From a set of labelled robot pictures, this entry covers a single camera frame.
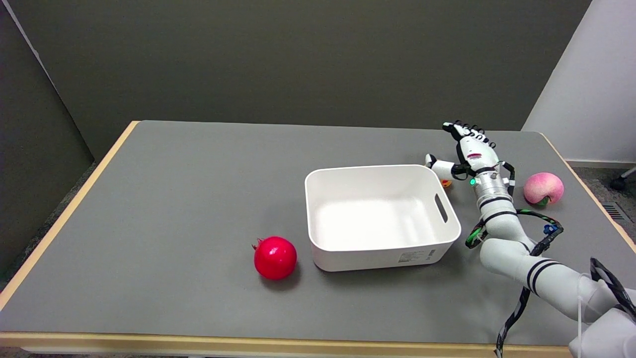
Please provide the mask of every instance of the floor vent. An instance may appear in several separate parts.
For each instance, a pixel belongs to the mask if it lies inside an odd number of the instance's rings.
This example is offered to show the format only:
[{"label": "floor vent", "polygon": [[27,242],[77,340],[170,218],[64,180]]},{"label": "floor vent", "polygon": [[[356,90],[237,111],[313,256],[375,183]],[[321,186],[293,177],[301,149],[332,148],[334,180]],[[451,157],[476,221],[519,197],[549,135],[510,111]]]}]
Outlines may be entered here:
[{"label": "floor vent", "polygon": [[605,208],[605,211],[607,211],[609,216],[612,217],[614,220],[616,221],[625,220],[625,221],[631,222],[627,214],[615,202],[609,201],[606,203],[601,203],[601,205],[603,205],[603,208]]}]

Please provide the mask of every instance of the gray wall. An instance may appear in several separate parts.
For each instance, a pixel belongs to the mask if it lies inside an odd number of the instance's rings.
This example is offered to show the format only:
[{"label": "gray wall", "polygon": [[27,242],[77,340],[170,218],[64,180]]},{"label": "gray wall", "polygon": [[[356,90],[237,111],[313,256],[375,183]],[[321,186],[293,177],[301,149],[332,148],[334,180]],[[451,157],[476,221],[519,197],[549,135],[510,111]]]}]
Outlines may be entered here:
[{"label": "gray wall", "polygon": [[91,162],[71,116],[0,4],[0,273]]},{"label": "gray wall", "polygon": [[519,130],[590,0],[10,3],[102,157],[144,119]]}]

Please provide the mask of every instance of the wooden table edge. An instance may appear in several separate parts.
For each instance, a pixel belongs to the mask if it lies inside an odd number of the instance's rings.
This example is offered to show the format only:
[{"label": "wooden table edge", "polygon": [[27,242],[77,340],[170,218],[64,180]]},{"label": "wooden table edge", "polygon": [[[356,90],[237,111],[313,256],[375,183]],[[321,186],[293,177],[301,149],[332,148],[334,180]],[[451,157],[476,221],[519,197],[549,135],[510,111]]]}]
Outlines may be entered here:
[{"label": "wooden table edge", "polygon": [[[0,292],[0,311],[20,286],[24,278],[35,266],[38,259],[51,244],[73,211],[92,188],[119,148],[140,121],[131,122],[117,139],[103,160],[95,168],[86,183],[80,188],[73,200],[62,212],[45,237],[31,255]],[[561,156],[550,140],[548,142],[561,158],[570,172],[583,186],[597,204],[601,212],[612,222],[614,228],[629,244],[634,252],[636,245],[625,230],[615,223],[603,209],[598,199],[583,183],[580,177]],[[39,332],[0,332],[0,345],[6,347],[64,347],[76,349],[135,350],[140,352],[238,352],[273,354],[319,354],[319,355],[402,355],[402,356],[438,356],[438,357],[491,357],[493,345],[464,343],[400,343],[377,341],[328,341],[328,340],[284,340],[267,338],[222,338],[164,336],[148,334],[106,334],[106,333],[39,333]],[[506,345],[506,356],[510,358],[557,358],[570,357],[567,347]]]},{"label": "wooden table edge", "polygon": [[552,149],[559,156],[559,158],[561,158],[561,160],[563,161],[565,166],[567,166],[567,168],[570,169],[570,172],[572,172],[572,174],[574,175],[574,178],[576,178],[576,180],[578,180],[579,183],[583,186],[583,189],[585,189],[585,191],[592,198],[592,200],[594,200],[594,203],[596,203],[596,205],[598,206],[599,210],[603,213],[603,215],[605,215],[605,217],[609,220],[609,222],[612,223],[612,225],[614,226],[616,231],[618,231],[618,233],[623,237],[623,240],[625,240],[627,245],[629,245],[629,247],[632,248],[632,251],[636,252],[636,244],[630,238],[630,236],[627,235],[627,232],[625,231],[625,229],[623,229],[622,226],[620,226],[618,223],[616,223],[614,221],[614,219],[612,219],[612,217],[609,216],[607,211],[605,211],[605,208],[603,208],[603,206],[600,204],[600,201],[598,201],[597,197],[595,197],[594,194],[592,194],[592,191],[590,190],[590,188],[588,188],[588,186],[585,185],[585,183],[583,183],[583,181],[581,180],[579,175],[576,174],[576,172],[572,169],[572,167],[570,167],[570,164],[568,164],[568,162],[565,161],[565,159],[561,156],[561,153],[558,152],[558,150],[555,148],[555,146],[552,144],[552,142],[548,139],[548,137],[546,137],[546,135],[543,134],[543,133],[539,133],[539,134],[548,142],[548,144],[552,147]]},{"label": "wooden table edge", "polygon": [[[494,345],[377,341],[286,340],[150,334],[0,333],[9,347],[64,347],[73,352],[150,352],[195,355],[335,355],[402,357],[492,357]],[[506,345],[510,358],[571,358],[567,347]]]}]

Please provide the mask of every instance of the table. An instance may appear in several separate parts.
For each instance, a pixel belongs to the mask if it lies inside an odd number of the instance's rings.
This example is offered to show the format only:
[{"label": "table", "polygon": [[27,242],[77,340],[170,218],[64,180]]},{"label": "table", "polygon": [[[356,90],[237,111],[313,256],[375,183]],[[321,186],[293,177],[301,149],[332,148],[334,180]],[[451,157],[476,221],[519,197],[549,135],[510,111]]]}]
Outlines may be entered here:
[{"label": "table", "polygon": [[[594,255],[636,287],[635,245],[539,133],[488,132],[517,182],[551,171],[565,232],[545,256],[588,271]],[[131,123],[0,294],[0,345],[33,352],[222,356],[492,357],[520,286],[463,244],[479,212],[448,196],[462,237],[430,266],[325,273],[312,262],[303,181],[317,168],[456,160],[448,133],[419,129]],[[522,190],[518,207],[527,207]],[[543,222],[521,218],[528,234]],[[252,266],[257,237],[296,245],[282,282]],[[536,297],[506,357],[568,357],[576,323]]]}]

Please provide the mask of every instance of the white wall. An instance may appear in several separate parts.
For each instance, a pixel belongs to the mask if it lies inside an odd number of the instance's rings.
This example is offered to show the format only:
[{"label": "white wall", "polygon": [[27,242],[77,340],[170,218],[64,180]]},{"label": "white wall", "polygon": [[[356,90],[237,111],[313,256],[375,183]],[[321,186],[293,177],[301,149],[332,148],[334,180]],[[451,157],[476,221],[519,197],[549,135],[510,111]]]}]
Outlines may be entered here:
[{"label": "white wall", "polygon": [[636,162],[636,0],[592,1],[522,130],[568,160]]}]

